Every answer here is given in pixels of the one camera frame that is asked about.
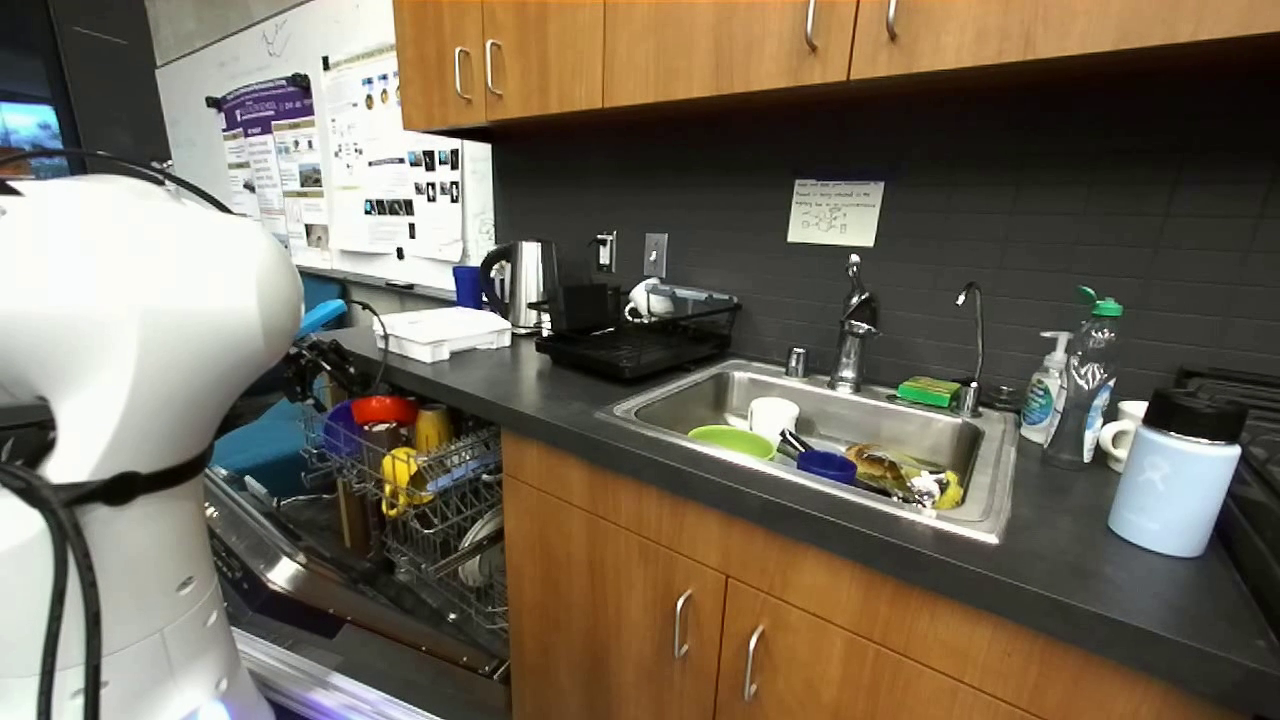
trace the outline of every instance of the dishwasher rack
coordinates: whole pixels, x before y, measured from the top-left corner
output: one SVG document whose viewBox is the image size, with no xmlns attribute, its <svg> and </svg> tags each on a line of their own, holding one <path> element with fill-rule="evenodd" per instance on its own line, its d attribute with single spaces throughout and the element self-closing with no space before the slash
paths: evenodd
<svg viewBox="0 0 1280 720">
<path fill-rule="evenodd" d="M 442 623 L 484 655 L 506 655 L 499 431 L 463 429 L 424 458 L 411 478 L 417 505 L 383 518 L 380 461 L 409 437 L 335 429 L 327 416 L 307 416 L 298 481 L 323 493 L 266 500 L 262 518 L 298 538 L 327 568 L 343 568 L 357 587 Z"/>
</svg>

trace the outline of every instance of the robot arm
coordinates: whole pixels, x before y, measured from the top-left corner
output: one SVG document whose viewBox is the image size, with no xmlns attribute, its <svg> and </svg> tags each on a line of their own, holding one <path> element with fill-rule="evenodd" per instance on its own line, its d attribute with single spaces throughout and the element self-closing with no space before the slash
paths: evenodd
<svg viewBox="0 0 1280 720">
<path fill-rule="evenodd" d="M 151 478 L 199 458 L 298 328 L 298 276 L 258 226 L 123 176 L 15 179 L 0 196 L 0 395 L 56 422 L 43 485 Z M 266 717 L 219 618 L 199 473 L 76 512 L 100 575 L 105 717 Z M 0 487 L 0 717 L 34 717 L 51 540 Z M 79 587 L 56 651 L 56 717 L 79 717 Z"/>
<path fill-rule="evenodd" d="M 210 446 L 298 328 L 298 276 L 255 226 L 123 176 L 0 202 L 0 383 L 43 395 L 51 485 L 156 473 Z"/>
</svg>

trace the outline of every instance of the gray countertop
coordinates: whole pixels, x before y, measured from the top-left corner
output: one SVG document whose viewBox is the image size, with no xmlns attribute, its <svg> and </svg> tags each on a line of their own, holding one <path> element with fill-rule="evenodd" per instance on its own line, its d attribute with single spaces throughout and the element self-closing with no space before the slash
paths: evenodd
<svg viewBox="0 0 1280 720">
<path fill-rule="evenodd" d="M 335 342 L 363 359 L 380 358 L 366 332 L 335 332 Z M 1011 524 L 991 549 L 816 493 L 774 497 L 748 467 L 617 429 L 598 413 L 643 383 L 564 372 L 527 342 L 442 366 L 391 358 L 388 381 L 1227 707 L 1280 717 L 1280 643 L 1237 565 L 1220 546 L 1198 559 L 1166 559 L 1113 538 L 1114 478 L 1109 467 L 1061 467 L 1036 446 L 1018 446 Z"/>
</svg>

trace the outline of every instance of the sponge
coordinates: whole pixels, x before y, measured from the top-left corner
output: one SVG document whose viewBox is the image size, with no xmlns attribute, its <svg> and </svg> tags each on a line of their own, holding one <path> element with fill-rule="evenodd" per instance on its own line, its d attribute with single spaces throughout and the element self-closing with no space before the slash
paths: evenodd
<svg viewBox="0 0 1280 720">
<path fill-rule="evenodd" d="M 958 383 L 938 381 L 938 377 L 909 377 L 904 383 L 896 383 L 896 399 L 915 404 L 915 408 L 955 413 Z"/>
</svg>

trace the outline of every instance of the dishwasher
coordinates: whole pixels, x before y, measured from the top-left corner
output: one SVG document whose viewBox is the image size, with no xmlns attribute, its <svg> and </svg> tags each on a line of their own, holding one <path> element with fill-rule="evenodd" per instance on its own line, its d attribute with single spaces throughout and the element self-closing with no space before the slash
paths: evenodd
<svg viewBox="0 0 1280 720">
<path fill-rule="evenodd" d="M 353 404 L 281 404 L 281 426 L 302 437 L 295 467 L 203 473 L 210 558 L 258 618 L 315 633 L 357 623 L 503 692 L 499 429 L 421 408 L 449 422 L 449 439 L 411 458 L 409 485 L 388 485 L 388 454 L 411 450 L 411 426 L 366 429 Z"/>
</svg>

